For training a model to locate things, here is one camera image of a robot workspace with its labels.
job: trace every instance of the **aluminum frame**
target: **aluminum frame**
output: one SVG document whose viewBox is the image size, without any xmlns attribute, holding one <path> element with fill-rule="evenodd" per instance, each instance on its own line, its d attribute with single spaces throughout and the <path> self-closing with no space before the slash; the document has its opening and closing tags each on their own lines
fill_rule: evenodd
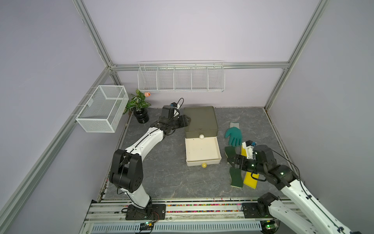
<svg viewBox="0 0 374 234">
<path fill-rule="evenodd" d="M 0 234 L 4 234 L 10 228 L 11 224 L 16 219 L 17 215 L 27 202 L 28 198 L 31 196 L 32 192 L 39 184 L 45 172 L 48 170 L 49 166 L 52 164 L 53 160 L 60 152 L 62 146 L 65 144 L 66 140 L 72 133 L 77 123 L 75 120 L 75 116 L 81 111 L 83 105 L 88 101 L 96 87 L 98 85 L 104 84 L 106 79 L 109 77 L 110 73 L 110 68 L 105 68 L 102 71 L 102 73 L 99 75 L 96 81 L 92 84 L 92 87 L 89 88 L 86 95 L 84 95 L 84 97 L 79 102 L 77 107 L 74 109 L 74 111 L 71 113 L 71 115 L 66 120 L 64 125 L 61 127 L 57 135 L 53 138 L 53 140 L 48 145 L 46 150 L 43 152 L 38 161 L 32 167 L 30 172 L 26 175 L 25 179 L 21 182 L 21 184 L 12 194 L 8 202 L 1 209 Z"/>
<path fill-rule="evenodd" d="M 85 24 L 97 50 L 100 54 L 101 59 L 104 62 L 105 69 L 97 78 L 91 87 L 97 87 L 98 85 L 104 84 L 108 77 L 111 77 L 116 85 L 122 85 L 118 77 L 117 71 L 137 71 L 139 69 L 138 64 L 113 64 L 110 56 L 92 22 L 91 17 L 87 11 L 83 0 L 73 0 L 79 14 L 81 15 L 82 21 Z M 284 82 L 288 78 L 290 72 L 292 71 L 297 59 L 299 58 L 305 44 L 307 43 L 311 33 L 313 32 L 318 20 L 320 19 L 323 11 L 325 10 L 329 0 L 320 0 L 316 10 L 314 11 L 312 18 L 310 19 L 301 39 L 299 40 L 295 50 L 293 51 L 288 62 L 255 62 L 255 63 L 225 63 L 225 69 L 263 69 L 263 68 L 282 68 L 283 72 L 274 87 L 269 99 L 264 107 L 265 110 L 269 110 L 278 95 L 280 89 L 282 88 Z M 17 217 L 18 213 L 27 202 L 28 198 L 35 190 L 36 186 L 42 179 L 43 175 L 57 156 L 58 152 L 70 136 L 74 127 L 76 126 L 75 115 L 79 113 L 89 96 L 92 94 L 93 89 L 90 88 L 87 94 L 83 97 L 81 102 L 72 112 L 72 115 L 66 120 L 65 124 L 61 127 L 57 135 L 54 137 L 52 142 L 48 145 L 46 150 L 43 152 L 41 157 L 35 163 L 30 172 L 26 175 L 25 179 L 21 182 L 19 187 L 13 193 L 11 198 L 5 204 L 5 206 L 0 210 L 0 234 L 5 233 L 11 226 L 12 222 Z M 285 148 L 283 147 L 280 138 L 278 139 L 279 144 L 285 155 L 287 155 Z"/>
<path fill-rule="evenodd" d="M 212 221 L 232 221 L 232 222 L 247 222 L 247 221 L 267 221 L 269 218 L 259 219 L 245 219 L 244 213 L 240 210 L 238 204 L 243 202 L 257 203 L 257 198 L 171 198 L 171 199 L 153 199 L 154 204 L 166 204 L 165 220 L 160 220 L 160 223 L 168 222 L 212 222 Z M 293 210 L 301 217 L 306 219 L 306 216 L 301 210 L 290 200 L 282 200 L 284 205 Z M 125 219 L 126 213 L 122 210 L 131 204 L 130 200 L 102 200 L 101 203 L 92 203 L 88 213 L 83 222 L 80 233 L 91 233 L 93 224 L 104 223 L 134 223 Z"/>
<path fill-rule="evenodd" d="M 199 66 L 214 66 L 214 63 L 198 63 Z M 156 63 L 147 64 L 147 67 L 166 67 L 166 66 L 194 66 L 193 63 Z M 288 62 L 240 62 L 240 63 L 223 63 L 224 69 L 260 69 L 260 68 L 288 68 Z M 119 71 L 138 71 L 139 64 L 115 64 L 112 70 L 115 72 Z"/>
<path fill-rule="evenodd" d="M 277 84 L 273 88 L 266 104 L 265 104 L 265 110 L 270 110 L 272 107 L 275 99 L 277 98 L 279 91 L 282 89 L 284 83 L 286 82 L 288 76 L 290 75 L 292 69 L 294 68 L 298 58 L 300 57 L 306 43 L 308 42 L 310 35 L 313 33 L 313 30 L 315 29 L 319 19 L 321 18 L 324 10 L 327 7 L 327 4 L 330 0 L 320 0 L 312 17 L 309 20 L 309 23 L 307 27 L 305 28 L 299 42 L 296 45 L 296 48 L 294 49 L 291 57 L 288 60 L 289 67 L 283 69 L 282 74 L 280 75 L 280 78 L 277 81 Z"/>
</svg>

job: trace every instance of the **dark green box lid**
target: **dark green box lid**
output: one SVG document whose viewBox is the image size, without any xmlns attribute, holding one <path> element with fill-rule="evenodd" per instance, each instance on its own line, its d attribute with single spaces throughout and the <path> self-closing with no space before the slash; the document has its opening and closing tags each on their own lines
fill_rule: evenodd
<svg viewBox="0 0 374 234">
<path fill-rule="evenodd" d="M 218 124 L 214 107 L 186 107 L 183 114 L 191 118 L 189 126 L 184 128 L 186 138 L 198 138 L 201 134 L 205 137 L 216 137 Z"/>
</svg>

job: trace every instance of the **green sponge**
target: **green sponge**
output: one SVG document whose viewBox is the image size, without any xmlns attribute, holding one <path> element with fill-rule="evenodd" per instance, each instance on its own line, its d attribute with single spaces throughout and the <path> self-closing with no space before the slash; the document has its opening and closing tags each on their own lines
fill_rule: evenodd
<svg viewBox="0 0 374 234">
<path fill-rule="evenodd" d="M 243 187 L 242 171 L 240 169 L 234 167 L 230 168 L 230 177 L 232 187 Z"/>
<path fill-rule="evenodd" d="M 225 154 L 227 157 L 227 162 L 230 163 L 231 166 L 234 166 L 234 161 L 236 157 L 235 147 L 226 146 L 225 147 Z"/>
</svg>

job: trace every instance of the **black cable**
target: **black cable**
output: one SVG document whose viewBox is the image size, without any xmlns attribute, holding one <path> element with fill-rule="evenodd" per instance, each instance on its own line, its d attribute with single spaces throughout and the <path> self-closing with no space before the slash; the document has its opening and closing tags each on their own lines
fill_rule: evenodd
<svg viewBox="0 0 374 234">
<path fill-rule="evenodd" d="M 279 229 L 279 227 L 281 226 L 281 224 L 280 224 L 281 222 L 280 222 L 280 220 L 279 220 L 279 224 L 278 224 L 278 228 L 277 228 L 277 230 L 275 230 L 275 232 L 274 233 L 276 233 L 277 231 L 278 231 L 278 229 Z"/>
<path fill-rule="evenodd" d="M 284 158 L 284 159 L 286 159 L 283 155 L 281 155 L 280 153 L 278 153 L 278 152 L 276 152 L 276 151 L 274 151 L 275 153 L 277 153 L 277 154 L 279 154 L 282 158 Z M 307 199 L 310 199 L 313 203 L 314 203 L 314 205 L 316 205 L 316 207 L 318 207 L 318 209 L 320 209 L 320 211 L 322 211 L 322 213 L 335 225 L 335 227 L 337 227 L 337 228 L 339 228 L 333 221 L 332 221 L 332 219 L 328 216 L 328 215 L 326 215 L 326 213 L 312 200 L 312 196 L 310 195 L 310 194 L 308 194 L 306 191 L 305 191 L 305 189 L 304 189 L 304 187 L 303 187 L 303 183 L 301 182 L 301 175 L 300 175 L 300 169 L 295 165 L 295 164 L 293 164 L 290 160 L 288 160 L 288 159 L 286 159 L 289 163 L 291 163 L 292 165 L 294 165 L 295 167 L 296 167 L 296 169 L 297 169 L 297 171 L 298 171 L 298 175 L 299 175 L 299 182 L 300 182 L 300 186 L 301 186 L 301 188 L 303 189 L 303 191 L 305 192 L 305 194 L 307 195 Z"/>
<path fill-rule="evenodd" d="M 155 214 L 157 215 L 158 218 L 157 218 L 157 220 L 154 219 L 154 220 L 151 221 L 152 226 L 151 226 L 151 231 L 150 231 L 149 233 L 151 233 L 151 232 L 153 231 L 153 229 L 154 229 L 154 224 L 157 223 L 157 222 L 160 220 L 160 216 L 159 216 L 159 214 L 157 214 L 157 212 L 154 212 L 154 211 L 153 211 L 152 213 L 155 213 Z M 149 226 L 146 227 L 146 229 L 140 229 L 140 228 L 139 228 L 140 231 L 139 231 L 137 234 L 139 234 L 141 231 L 149 231 L 149 228 L 150 228 Z"/>
<path fill-rule="evenodd" d="M 176 109 L 176 111 L 177 111 L 178 115 L 179 115 L 179 116 L 181 116 L 181 112 L 179 111 L 179 109 L 178 109 L 178 108 L 176 108 L 176 107 L 174 107 L 174 109 Z"/>
<path fill-rule="evenodd" d="M 178 102 L 177 102 L 177 106 L 178 106 L 178 103 L 179 103 L 179 101 L 180 101 L 181 99 L 183 99 L 183 101 L 182 101 L 182 104 L 179 106 L 179 108 L 181 108 L 182 105 L 183 105 L 183 103 L 184 103 L 184 98 L 181 97 L 181 98 L 178 100 Z"/>
<path fill-rule="evenodd" d="M 170 134 L 166 134 L 166 136 L 170 136 L 171 134 L 173 134 L 175 132 L 175 129 L 174 129 L 174 131 L 172 132 L 172 133 L 170 133 Z"/>
<path fill-rule="evenodd" d="M 253 173 L 251 173 L 251 177 L 252 177 L 252 179 L 254 179 L 254 180 L 261 181 L 261 182 L 265 182 L 265 181 L 266 181 L 266 179 L 261 180 L 261 179 L 258 179 L 258 178 L 253 177 L 252 175 L 253 175 Z"/>
<path fill-rule="evenodd" d="M 159 128 L 157 128 L 156 130 L 152 131 L 150 134 L 146 135 L 143 139 L 141 139 L 141 141 L 130 151 L 130 153 L 145 139 L 147 138 L 148 136 L 150 136 L 152 133 L 154 133 L 155 131 L 157 131 Z"/>
<path fill-rule="evenodd" d="M 121 192 L 121 193 L 118 193 L 118 189 L 119 189 L 119 183 L 120 183 L 120 181 L 121 181 L 121 178 L 122 178 L 122 174 L 123 174 L 123 170 L 124 170 L 124 168 L 125 168 L 125 166 L 124 166 L 124 165 L 122 165 L 121 176 L 119 177 L 119 181 L 118 181 L 118 185 L 117 185 L 117 195 L 120 195 L 120 194 L 124 193 L 124 191 L 123 191 L 123 192 Z"/>
</svg>

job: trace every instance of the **wire shelf rack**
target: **wire shelf rack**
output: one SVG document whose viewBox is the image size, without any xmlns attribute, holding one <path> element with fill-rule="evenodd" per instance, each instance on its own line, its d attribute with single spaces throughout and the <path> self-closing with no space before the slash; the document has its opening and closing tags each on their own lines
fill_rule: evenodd
<svg viewBox="0 0 374 234">
<path fill-rule="evenodd" d="M 207 92 L 225 90 L 225 71 L 221 63 L 191 63 L 151 66 L 138 71 L 138 86 L 148 92 Z"/>
<path fill-rule="evenodd" d="M 76 121 L 88 133 L 114 133 L 128 100 L 124 86 L 99 85 Z"/>
</svg>

